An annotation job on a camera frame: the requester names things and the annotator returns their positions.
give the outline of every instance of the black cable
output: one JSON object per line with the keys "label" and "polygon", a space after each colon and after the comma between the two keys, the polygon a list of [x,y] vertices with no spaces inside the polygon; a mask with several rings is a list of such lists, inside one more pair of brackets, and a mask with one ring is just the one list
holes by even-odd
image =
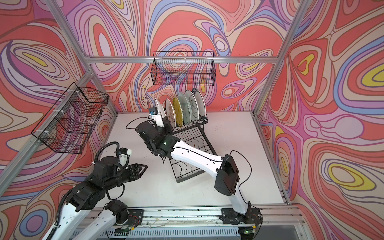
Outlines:
{"label": "black cable", "polygon": [[127,156],[127,162],[124,164],[124,166],[122,167],[123,169],[125,169],[129,164],[129,155]]}
{"label": "black cable", "polygon": [[105,230],[105,234],[107,235],[107,238],[108,238],[109,240],[111,240],[111,239],[109,238],[109,236],[108,236],[107,230]]}
{"label": "black cable", "polygon": [[152,119],[148,119],[146,122],[149,122],[152,126],[156,127],[156,122]]}
{"label": "black cable", "polygon": [[109,142],[107,144],[105,144],[104,146],[102,146],[96,153],[95,155],[95,159],[94,159],[94,162],[97,162],[98,159],[99,159],[99,155],[101,154],[101,152],[106,149],[107,147],[109,147],[110,145],[113,145],[115,144],[116,145],[116,157],[119,158],[119,149],[120,149],[120,144],[118,142]]}
{"label": "black cable", "polygon": [[190,150],[190,149],[188,149],[188,148],[184,148],[184,147],[174,147],[173,149],[176,149],[176,148],[181,148],[181,149],[184,149],[184,150],[188,150],[189,152],[193,152],[193,153],[195,153],[195,154],[197,154],[197,155],[200,155],[200,156],[202,156],[202,157],[205,157],[206,159],[209,159],[210,161],[213,161],[213,162],[224,162],[224,161],[225,161],[225,160],[223,160],[223,161],[215,161],[215,160],[213,160],[213,159],[210,159],[210,158],[208,158],[208,157],[206,157],[206,156],[201,155],[200,153],[194,152],[194,151],[192,151],[192,150]]}
{"label": "black cable", "polygon": [[97,216],[99,216],[101,213],[102,213],[102,211],[104,211],[104,209],[105,209],[105,207],[108,205],[108,203],[106,203],[104,206],[103,206],[103,209],[101,210],[101,212],[99,212],[99,214],[97,215]]}
{"label": "black cable", "polygon": [[126,129],[139,129],[139,128],[137,128],[137,127],[129,127],[129,128],[126,128]]}
{"label": "black cable", "polygon": [[[241,185],[242,185],[243,183],[245,183],[245,182],[251,177],[251,174],[252,174],[252,166],[251,166],[250,162],[248,161],[248,159],[246,159],[241,153],[239,153],[239,152],[236,151],[236,150],[232,150],[232,151],[229,153],[229,155],[231,155],[232,152],[237,152],[238,154],[240,154],[240,155],[241,155],[241,156],[248,162],[248,164],[249,164],[249,168],[251,169],[251,172],[249,173],[249,176],[247,177],[247,179],[245,179],[244,182],[240,183],[240,185],[239,185],[239,193],[240,193],[240,196],[241,196],[241,198],[243,199],[243,201],[244,201],[247,205],[249,205],[249,206],[251,206],[251,207],[254,207],[254,208],[257,208],[257,209],[259,210],[259,212],[260,212],[260,209],[259,209],[258,207],[252,206],[251,204],[249,204],[248,202],[246,202],[246,201],[244,200],[244,197],[243,197],[243,195],[241,194],[241,190],[240,190]],[[262,224],[263,224],[263,215],[261,214],[261,212],[260,212],[260,215],[261,215],[261,218],[262,218],[262,222],[260,223],[259,229],[257,230],[255,236],[254,236],[252,239],[254,239],[254,238],[257,236],[257,234],[259,233],[260,228],[261,228],[261,226],[262,226]]]}
{"label": "black cable", "polygon": [[118,196],[117,198],[115,198],[115,199],[111,199],[111,197],[109,196],[109,193],[108,193],[108,191],[107,191],[107,197],[108,197],[108,199],[109,200],[116,200],[116,199],[118,199],[119,197],[121,197],[123,194],[124,194],[124,191],[125,191],[125,185],[123,184],[122,185],[122,192],[121,192],[121,194],[120,194],[120,196]]}
{"label": "black cable", "polygon": [[257,234],[259,233],[260,231],[260,228],[262,228],[262,224],[263,224],[263,215],[262,215],[262,222],[260,223],[260,226],[259,226],[259,229],[257,230],[255,236],[253,237],[253,239],[257,236]]}
{"label": "black cable", "polygon": [[[66,192],[62,197],[61,197],[61,201],[57,207],[57,213],[56,213],[56,220],[55,220],[55,226],[58,227],[59,225],[59,222],[60,222],[60,216],[61,216],[61,210],[63,209],[63,205],[64,205],[64,202],[65,202],[65,199],[68,197],[68,195],[72,192],[72,189],[68,190],[68,192]],[[55,234],[56,230],[57,230],[57,227],[53,227],[51,232],[49,233],[48,237],[46,240],[51,240],[53,235]]]}
{"label": "black cable", "polygon": [[241,185],[242,185],[243,183],[245,183],[245,182],[251,177],[251,174],[252,174],[252,166],[251,166],[251,164],[249,163],[249,161],[248,161],[248,160],[247,160],[241,153],[239,153],[239,152],[236,151],[236,150],[232,150],[232,151],[229,153],[229,156],[231,156],[232,152],[237,152],[238,154],[240,154],[240,155],[241,155],[241,156],[248,162],[248,164],[249,164],[249,168],[251,169],[251,172],[249,173],[249,176],[247,177],[247,179],[245,179],[244,182],[240,183],[240,185],[239,185],[240,196],[241,196],[241,198],[243,199],[243,201],[244,201],[246,204],[249,205],[249,203],[247,203],[247,202],[245,201],[243,195],[241,194],[240,187],[241,187]]}
{"label": "black cable", "polygon": [[140,118],[147,118],[149,121],[152,121],[152,122],[154,122],[154,123],[156,124],[156,122],[155,122],[154,120],[150,119],[149,117],[139,117],[139,118],[136,118],[136,119],[133,119],[132,121],[130,121],[130,122],[127,124],[127,126],[125,126],[125,129],[130,129],[130,128],[128,128],[128,125],[131,124],[133,121],[136,121],[136,120],[138,120],[138,119],[140,119]]}

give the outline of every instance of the white plate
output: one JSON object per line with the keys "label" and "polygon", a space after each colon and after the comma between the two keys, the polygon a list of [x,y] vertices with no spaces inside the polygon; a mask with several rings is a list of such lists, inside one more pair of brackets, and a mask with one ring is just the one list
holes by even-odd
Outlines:
{"label": "white plate", "polygon": [[179,99],[181,109],[183,110],[184,124],[191,123],[191,110],[190,110],[190,106],[187,98],[182,92],[179,92],[179,95],[177,98]]}
{"label": "white plate", "polygon": [[186,90],[184,95],[187,98],[190,106],[189,109],[191,110],[191,122],[197,123],[199,119],[199,107],[197,106],[195,96],[189,90]]}
{"label": "white plate", "polygon": [[164,111],[164,107],[163,107],[163,105],[161,105],[160,101],[157,98],[155,98],[155,104],[156,104],[157,110],[161,114],[161,117],[165,118],[166,117],[166,113]]}
{"label": "white plate", "polygon": [[200,91],[197,88],[193,88],[192,93],[195,95],[197,106],[199,108],[199,121],[203,122],[205,120],[205,115],[207,113],[205,109],[205,102],[204,102],[203,96],[201,95]]}
{"label": "white plate", "polygon": [[166,100],[166,111],[167,111],[167,117],[170,121],[170,125],[173,129],[176,127],[176,116],[175,116],[175,109],[173,109],[172,103],[167,98]]}

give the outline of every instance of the psychedelic wall pattern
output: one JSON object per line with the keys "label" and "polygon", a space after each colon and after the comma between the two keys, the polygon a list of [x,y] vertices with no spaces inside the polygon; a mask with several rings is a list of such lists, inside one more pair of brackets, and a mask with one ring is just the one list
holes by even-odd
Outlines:
{"label": "psychedelic wall pattern", "polygon": [[216,73],[214,86],[161,86],[152,83],[151,64],[93,64],[117,112],[145,111],[154,106],[155,97],[164,103],[193,87],[202,93],[207,111],[252,111],[271,67],[265,63],[230,63],[227,76]]}
{"label": "psychedelic wall pattern", "polygon": [[[91,56],[202,50],[212,50],[216,56],[276,56],[296,5],[286,0],[86,0],[65,2],[61,9]],[[144,111],[154,105],[154,96],[164,102],[187,88],[152,86],[151,64],[100,63],[93,68],[117,111]],[[270,64],[218,64],[216,86],[200,87],[207,110],[253,110],[270,68]]]}
{"label": "psychedelic wall pattern", "polygon": [[315,0],[258,110],[315,239],[384,238],[384,2]]}
{"label": "psychedelic wall pattern", "polygon": [[270,50],[268,56],[276,56],[298,2],[75,0],[60,4],[90,56],[151,56],[153,51],[180,48],[210,49],[217,56],[252,56]]}
{"label": "psychedelic wall pattern", "polygon": [[[0,3],[0,21],[3,170],[57,98],[84,74],[84,68],[43,1]],[[61,196],[91,170],[93,155],[112,118],[106,109],[81,155],[54,153],[45,145],[38,148],[0,197],[0,239],[43,236],[53,223]]]}

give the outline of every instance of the vent grille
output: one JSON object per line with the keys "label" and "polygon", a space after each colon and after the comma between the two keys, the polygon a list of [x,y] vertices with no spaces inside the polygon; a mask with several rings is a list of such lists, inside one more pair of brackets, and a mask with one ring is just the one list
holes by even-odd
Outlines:
{"label": "vent grille", "polygon": [[[71,238],[76,237],[81,230],[77,229]],[[171,238],[171,237],[238,237],[238,227],[156,227],[136,228],[131,232],[115,232],[114,228],[107,230],[109,238]],[[103,232],[99,238],[107,239]]]}

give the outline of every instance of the red wire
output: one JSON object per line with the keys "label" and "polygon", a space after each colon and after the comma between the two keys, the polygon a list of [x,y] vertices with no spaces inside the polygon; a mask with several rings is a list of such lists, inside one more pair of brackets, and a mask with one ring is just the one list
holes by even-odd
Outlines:
{"label": "red wire", "polygon": [[130,216],[132,216],[133,218],[135,218],[135,225],[136,225],[136,219],[137,219],[137,225],[139,225],[139,223],[140,223],[139,219],[138,219],[136,216],[134,216],[134,215],[130,215]]}

